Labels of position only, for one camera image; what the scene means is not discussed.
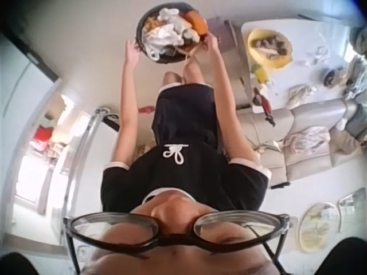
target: white table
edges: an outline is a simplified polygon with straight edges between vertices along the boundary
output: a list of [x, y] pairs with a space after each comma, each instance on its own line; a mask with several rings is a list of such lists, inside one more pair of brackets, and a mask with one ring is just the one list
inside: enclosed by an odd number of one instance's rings
[[[244, 80], [246, 82], [245, 90], [254, 113], [261, 113], [263, 109], [252, 104], [253, 87], [251, 84], [249, 85], [251, 83], [251, 74], [249, 72], [251, 59], [246, 56], [246, 44], [249, 33], [256, 28], [275, 30], [284, 34], [293, 47], [293, 62], [285, 68], [273, 70], [269, 74], [274, 85], [272, 89], [265, 93], [265, 96], [271, 102], [273, 110], [286, 107], [289, 100], [289, 89], [299, 84], [310, 84], [318, 89], [314, 95], [306, 99], [304, 104], [342, 97], [345, 87], [328, 89], [322, 83], [328, 70], [344, 66], [353, 58], [354, 51], [349, 43], [350, 27], [304, 19], [274, 19], [247, 22], [242, 25], [240, 34], [235, 30], [235, 35], [237, 47], [240, 52], [242, 51], [242, 54], [240, 54], [242, 62], [245, 62], [243, 64], [245, 71]], [[304, 61], [312, 62], [314, 59], [313, 54], [320, 46], [325, 46], [329, 49], [329, 61], [325, 63], [319, 62], [310, 67], [302, 64]]]

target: nose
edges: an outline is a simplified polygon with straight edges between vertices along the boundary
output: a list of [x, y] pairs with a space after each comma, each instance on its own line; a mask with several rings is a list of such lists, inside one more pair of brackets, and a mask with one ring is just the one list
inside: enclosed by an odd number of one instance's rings
[[161, 221], [164, 234], [187, 234], [200, 212], [190, 198], [174, 197], [153, 208], [151, 216]]

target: white sleeve cuff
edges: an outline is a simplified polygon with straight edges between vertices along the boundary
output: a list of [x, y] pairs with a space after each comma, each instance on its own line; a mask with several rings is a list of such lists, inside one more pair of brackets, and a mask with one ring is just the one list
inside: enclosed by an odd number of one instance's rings
[[255, 162], [252, 162], [248, 159], [234, 158], [234, 159], [231, 159], [229, 164], [244, 165], [244, 166], [247, 166], [251, 169], [254, 169], [254, 170], [264, 174], [269, 180], [271, 178], [271, 171], [268, 168], [265, 168], [265, 167], [255, 163]]
[[104, 166], [104, 170], [106, 170], [107, 168], [111, 168], [111, 167], [121, 167], [121, 168], [124, 168], [125, 170], [130, 169], [130, 167], [123, 162], [110, 162]]

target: white sofa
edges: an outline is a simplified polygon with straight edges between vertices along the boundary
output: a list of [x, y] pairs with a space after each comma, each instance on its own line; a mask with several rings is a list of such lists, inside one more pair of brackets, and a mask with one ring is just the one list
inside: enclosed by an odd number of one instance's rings
[[[263, 113], [254, 114], [251, 109], [239, 110], [237, 116], [244, 135], [258, 146], [272, 140], [283, 140], [290, 134], [310, 126], [320, 125], [330, 130], [343, 117], [352, 118], [356, 109], [357, 103], [354, 100], [341, 99], [305, 104], [293, 110], [279, 109], [272, 114], [276, 122], [274, 128], [265, 121]], [[347, 140], [352, 139], [347, 132], [343, 134]], [[331, 141], [322, 145], [312, 155], [292, 154], [289, 147], [285, 147], [282, 152], [265, 150], [260, 160], [261, 164], [272, 172], [269, 187], [274, 188], [282, 183], [326, 171], [362, 153], [358, 146], [354, 146], [355, 148], [346, 154], [340, 144], [334, 142], [333, 130], [330, 135]]]

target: bowl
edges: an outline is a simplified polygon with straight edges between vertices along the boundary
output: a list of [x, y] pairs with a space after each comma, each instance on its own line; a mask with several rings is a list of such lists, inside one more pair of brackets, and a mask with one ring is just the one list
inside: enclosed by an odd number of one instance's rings
[[[280, 56], [279, 58], [275, 60], [270, 60], [269, 58], [266, 57], [265, 54], [259, 53], [251, 45], [251, 41], [264, 39], [269, 36], [279, 36], [280, 39], [284, 41], [284, 47], [287, 49], [287, 53], [288, 53], [286, 56]], [[284, 68], [286, 65], [288, 65], [290, 62], [293, 61], [293, 58], [292, 58], [293, 48], [292, 48], [291, 42], [282, 33], [276, 32], [274, 30], [255, 29], [252, 32], [250, 32], [247, 38], [247, 49], [248, 49], [248, 53], [250, 57], [253, 59], [255, 64], [259, 64], [269, 69]]]
[[[189, 11], [194, 10], [193, 7], [191, 7], [189, 4], [187, 3], [183, 3], [183, 2], [174, 2], [174, 3], [166, 3], [166, 4], [161, 4], [158, 5], [152, 9], [150, 9], [149, 11], [147, 11], [143, 17], [140, 19], [138, 26], [136, 27], [136, 42], [139, 45], [140, 50], [146, 55], [146, 49], [144, 47], [143, 41], [142, 41], [142, 32], [143, 32], [143, 28], [145, 25], [145, 22], [147, 21], [147, 19], [149, 17], [157, 17], [159, 16], [159, 11], [161, 9], [178, 9], [180, 11], [180, 13], [188, 13]], [[160, 64], [169, 64], [169, 63], [176, 63], [176, 62], [181, 62], [183, 60], [185, 60], [186, 56], [184, 54], [181, 53], [176, 53], [175, 56], [167, 56], [165, 54], [161, 54], [159, 60], [154, 61], [156, 63], [160, 63]]]

